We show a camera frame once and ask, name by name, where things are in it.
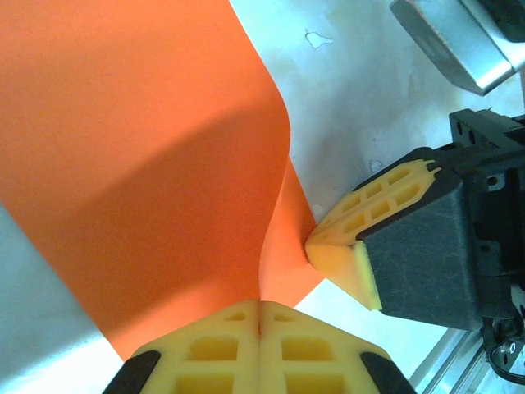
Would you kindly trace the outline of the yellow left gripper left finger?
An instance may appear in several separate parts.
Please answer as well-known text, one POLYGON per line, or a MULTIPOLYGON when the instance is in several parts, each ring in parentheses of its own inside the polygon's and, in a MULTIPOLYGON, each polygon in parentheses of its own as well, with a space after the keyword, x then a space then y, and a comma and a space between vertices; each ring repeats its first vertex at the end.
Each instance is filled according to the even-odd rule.
POLYGON ((141 346, 106 393, 258 392, 259 301, 245 300, 141 346))

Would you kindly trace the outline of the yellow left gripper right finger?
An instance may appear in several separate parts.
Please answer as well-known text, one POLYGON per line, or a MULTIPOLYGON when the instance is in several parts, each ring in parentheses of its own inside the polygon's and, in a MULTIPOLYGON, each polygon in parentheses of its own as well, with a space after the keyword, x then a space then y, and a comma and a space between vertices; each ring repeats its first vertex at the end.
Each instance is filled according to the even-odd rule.
POLYGON ((271 301, 260 304, 261 393, 413 393, 379 346, 271 301))

